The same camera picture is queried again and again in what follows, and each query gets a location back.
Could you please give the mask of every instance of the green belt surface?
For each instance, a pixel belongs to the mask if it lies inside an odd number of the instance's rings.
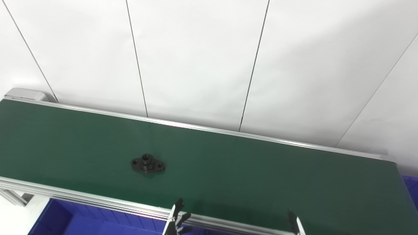
[[[165,172],[130,161],[150,153]],[[12,100],[0,102],[0,176],[307,235],[416,235],[396,164]]]

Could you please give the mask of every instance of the white wall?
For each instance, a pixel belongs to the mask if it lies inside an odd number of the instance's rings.
[[[5,3],[40,69],[0,5],[2,94],[383,153],[418,175],[416,0],[270,0],[265,23],[267,0]]]

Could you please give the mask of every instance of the black metal part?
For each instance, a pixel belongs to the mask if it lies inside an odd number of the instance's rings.
[[[183,215],[178,215],[179,212],[183,209],[184,203],[183,199],[177,200],[177,202],[174,204],[174,210],[173,210],[173,221],[167,221],[168,226],[165,234],[163,235],[182,235],[188,232],[191,232],[193,230],[193,227],[191,226],[181,226],[181,224],[189,219],[191,217],[191,213],[185,213]]]
[[[290,222],[290,226],[291,226],[291,230],[294,234],[299,234],[300,230],[299,230],[299,226],[298,226],[298,216],[291,210],[288,211],[288,219]]]
[[[140,158],[134,158],[131,161],[132,169],[143,173],[162,172],[166,169],[166,165],[154,158],[149,153],[143,154]]]

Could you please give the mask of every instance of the panel seam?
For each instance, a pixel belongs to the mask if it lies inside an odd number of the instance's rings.
[[[45,79],[46,84],[48,85],[49,89],[51,90],[52,95],[54,96],[55,100],[59,103],[59,101],[58,101],[58,99],[57,99],[57,97],[56,97],[56,95],[55,95],[55,93],[54,93],[54,90],[52,90],[51,85],[49,84],[48,80],[46,79],[46,76],[45,76],[45,74],[43,73],[43,71],[42,71],[42,69],[41,69],[41,66],[39,66],[39,63],[38,63],[38,61],[36,60],[35,55],[33,54],[33,52],[32,52],[32,50],[30,49],[30,47],[29,47],[28,43],[26,42],[25,37],[23,36],[23,34],[22,34],[22,32],[21,32],[21,30],[20,30],[20,28],[19,28],[18,24],[16,23],[15,19],[14,19],[14,18],[13,18],[13,16],[12,16],[12,13],[10,12],[9,8],[7,7],[6,2],[4,2],[4,0],[2,0],[2,2],[3,2],[3,4],[4,4],[4,6],[6,7],[6,10],[7,10],[7,12],[9,13],[10,17],[12,18],[13,23],[15,24],[16,28],[18,29],[20,36],[22,37],[23,41],[25,42],[25,45],[26,45],[26,47],[28,48],[28,50],[29,50],[29,52],[30,52],[30,54],[31,54],[31,56],[32,56],[32,58],[33,58],[33,60],[35,61],[36,65],[37,65],[37,67],[38,67],[38,69],[39,69],[39,71],[41,72],[41,74],[42,74],[43,78]]]
[[[263,36],[263,30],[264,30],[264,25],[265,25],[265,19],[266,19],[266,17],[267,17],[267,12],[268,12],[268,6],[269,6],[269,5],[270,5],[270,0],[268,0],[268,2],[267,2],[267,7],[266,7],[266,9],[265,9],[265,14],[264,14],[263,25],[262,25],[262,27],[261,27],[260,38],[259,38],[259,40],[258,40],[257,51],[255,52],[254,64],[252,65],[252,71],[251,71],[250,82],[249,82],[249,84],[248,84],[247,96],[245,97],[244,109],[242,110],[241,121],[240,121],[240,127],[238,128],[238,132],[240,132],[240,131],[241,131],[242,121],[244,120],[245,107],[247,106],[247,100],[248,100],[248,95],[249,95],[249,93],[250,93],[250,87],[251,87],[252,76],[253,76],[253,74],[254,74],[255,63],[256,63],[256,61],[257,61],[258,50],[260,49],[261,37]]]
[[[139,60],[138,60],[138,54],[137,54],[137,51],[136,51],[135,37],[133,35],[132,21],[131,21],[130,13],[129,13],[128,0],[125,0],[125,2],[126,2],[126,10],[128,11],[129,26],[130,26],[131,34],[132,34],[132,41],[133,41],[133,48],[134,48],[134,51],[135,51],[136,64],[137,64],[137,67],[138,67],[139,81],[141,82],[141,90],[142,90],[142,97],[144,99],[145,113],[148,117],[147,103],[145,101],[145,93],[144,93],[144,86],[142,84],[141,70],[139,69]]]
[[[392,72],[392,70],[396,67],[396,65],[398,64],[398,62],[400,61],[400,59],[402,58],[402,56],[405,54],[405,52],[408,50],[408,48],[411,46],[411,44],[414,42],[414,40],[417,38],[418,33],[415,35],[415,37],[412,39],[412,41],[408,44],[408,46],[406,47],[406,49],[403,51],[403,53],[400,55],[400,57],[398,58],[398,60],[395,62],[395,64],[392,66],[392,68],[389,70],[389,72],[387,73],[387,75],[385,76],[385,78],[382,80],[382,82],[379,84],[379,86],[377,87],[377,89],[375,90],[375,92],[373,92],[373,94],[370,96],[369,100],[366,102],[366,104],[363,106],[363,108],[360,110],[359,114],[357,114],[357,116],[355,117],[355,119],[351,122],[350,126],[347,128],[347,130],[344,132],[344,134],[341,136],[340,140],[337,142],[337,144],[335,145],[335,147],[337,147],[339,145],[339,143],[341,142],[341,140],[344,138],[344,136],[347,134],[348,130],[351,128],[351,126],[353,126],[354,122],[357,120],[357,118],[360,116],[360,114],[363,112],[363,110],[365,109],[365,107],[369,104],[369,102],[372,100],[373,96],[376,94],[376,92],[379,90],[379,88],[382,86],[382,84],[385,82],[386,78],[390,75],[390,73]]]

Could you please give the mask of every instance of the blue crate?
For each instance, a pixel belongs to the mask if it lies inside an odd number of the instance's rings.
[[[402,176],[402,178],[415,204],[415,208],[418,210],[418,178],[413,176]]]
[[[165,221],[50,199],[29,235],[161,235]],[[187,235],[229,235],[193,227]]]

